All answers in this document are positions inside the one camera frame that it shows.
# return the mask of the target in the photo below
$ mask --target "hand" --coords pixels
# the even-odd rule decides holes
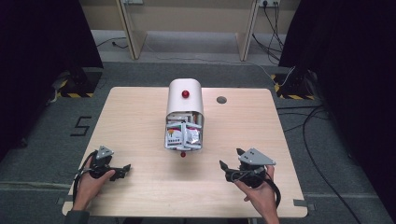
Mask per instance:
[[[92,157],[87,160],[85,168],[90,168]],[[116,173],[115,170],[107,171],[100,178],[95,179],[89,173],[82,175],[78,184],[78,193],[72,210],[85,210],[90,201],[99,193],[107,180]]]
[[[274,180],[274,166],[266,165],[266,168],[267,174]],[[275,193],[266,182],[263,182],[255,189],[248,187],[244,182],[239,180],[234,183],[247,195],[244,201],[250,201],[268,224],[279,223],[276,212]]]

